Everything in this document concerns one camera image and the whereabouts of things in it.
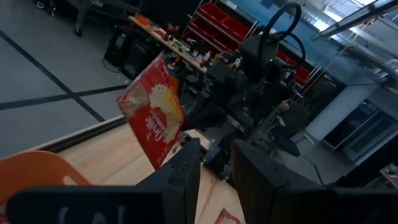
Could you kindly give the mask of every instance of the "workbench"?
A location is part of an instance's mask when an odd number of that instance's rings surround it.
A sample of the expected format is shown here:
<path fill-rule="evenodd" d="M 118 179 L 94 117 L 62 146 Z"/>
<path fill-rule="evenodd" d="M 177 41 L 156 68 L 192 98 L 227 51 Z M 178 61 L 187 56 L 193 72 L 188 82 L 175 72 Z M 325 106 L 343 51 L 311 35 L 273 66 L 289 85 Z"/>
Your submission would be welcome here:
<path fill-rule="evenodd" d="M 174 38 L 173 41 L 166 41 L 157 33 L 159 31 L 166 33 L 161 28 L 158 28 L 155 26 L 145 26 L 145 25 L 141 24 L 133 16 L 129 16 L 129 20 L 132 21 L 135 25 L 139 26 L 144 31 L 146 31 L 149 35 L 151 35 L 157 41 L 161 42 L 163 45 L 165 45 L 168 49 L 170 49 L 177 56 L 181 57 L 185 63 L 194 66 L 195 69 L 197 69 L 198 71 L 200 71 L 202 73 L 207 72 L 206 67 L 201 67 L 200 63 L 194 57 L 192 57 L 191 55 L 188 54 L 189 48 L 185 44 L 183 44 L 181 41 L 177 40 L 176 38 Z M 180 52 L 177 48 L 174 47 L 175 44 L 178 44 L 179 46 L 181 46 L 182 52 Z"/>
<path fill-rule="evenodd" d="M 48 144 L 63 141 L 73 135 L 87 132 L 120 118 L 122 116 L 29 150 L 44 149 Z M 193 138 L 199 138 L 203 147 L 210 147 L 211 142 L 197 131 L 191 130 L 188 133 Z M 59 154 L 92 184 L 96 185 L 136 185 L 154 172 L 154 168 L 128 124 L 113 128 L 59 152 Z M 195 223 L 215 223 L 223 208 L 241 221 L 244 219 L 236 190 L 217 178 L 212 171 L 201 166 Z"/>

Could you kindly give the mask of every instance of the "shelving unit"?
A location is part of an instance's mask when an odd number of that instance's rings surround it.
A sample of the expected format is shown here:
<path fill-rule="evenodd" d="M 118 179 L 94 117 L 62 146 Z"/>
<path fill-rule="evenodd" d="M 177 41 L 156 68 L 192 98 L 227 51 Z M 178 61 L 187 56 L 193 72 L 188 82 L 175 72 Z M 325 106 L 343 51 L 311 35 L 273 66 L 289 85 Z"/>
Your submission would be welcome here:
<path fill-rule="evenodd" d="M 198 6 L 182 37 L 204 40 L 204 48 L 210 50 L 212 55 L 220 52 L 233 54 L 257 24 L 258 21 L 254 21 L 248 27 L 218 7 L 216 2 L 210 1 Z"/>

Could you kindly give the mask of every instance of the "white pillar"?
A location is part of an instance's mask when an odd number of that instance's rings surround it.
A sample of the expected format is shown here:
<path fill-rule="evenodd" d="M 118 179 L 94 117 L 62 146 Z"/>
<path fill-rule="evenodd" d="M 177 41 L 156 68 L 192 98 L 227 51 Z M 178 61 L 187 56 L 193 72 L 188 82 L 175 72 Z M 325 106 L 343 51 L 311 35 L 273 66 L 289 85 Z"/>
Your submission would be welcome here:
<path fill-rule="evenodd" d="M 306 128 L 305 132 L 321 141 L 353 110 L 355 110 L 379 85 L 346 87 Z"/>

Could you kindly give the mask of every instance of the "orange chair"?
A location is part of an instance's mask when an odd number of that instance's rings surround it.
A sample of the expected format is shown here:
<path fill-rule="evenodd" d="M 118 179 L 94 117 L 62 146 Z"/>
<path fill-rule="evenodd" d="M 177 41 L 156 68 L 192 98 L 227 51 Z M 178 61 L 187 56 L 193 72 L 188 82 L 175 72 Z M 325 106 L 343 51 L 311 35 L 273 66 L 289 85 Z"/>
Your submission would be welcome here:
<path fill-rule="evenodd" d="M 0 160 L 0 206 L 20 190 L 43 185 L 91 185 L 57 154 L 31 151 Z"/>

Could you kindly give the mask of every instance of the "black chair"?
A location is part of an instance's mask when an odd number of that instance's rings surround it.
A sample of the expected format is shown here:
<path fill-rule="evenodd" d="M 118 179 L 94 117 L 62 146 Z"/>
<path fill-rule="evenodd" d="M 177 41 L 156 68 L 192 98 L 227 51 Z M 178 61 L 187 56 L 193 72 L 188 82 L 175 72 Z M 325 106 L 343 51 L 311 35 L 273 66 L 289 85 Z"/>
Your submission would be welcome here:
<path fill-rule="evenodd" d="M 270 134 L 279 149 L 292 156 L 300 156 L 296 142 L 290 138 L 305 126 L 310 115 L 311 113 L 305 107 L 294 101 L 291 102 L 290 109 L 280 117 L 283 125 L 275 126 L 270 130 Z"/>

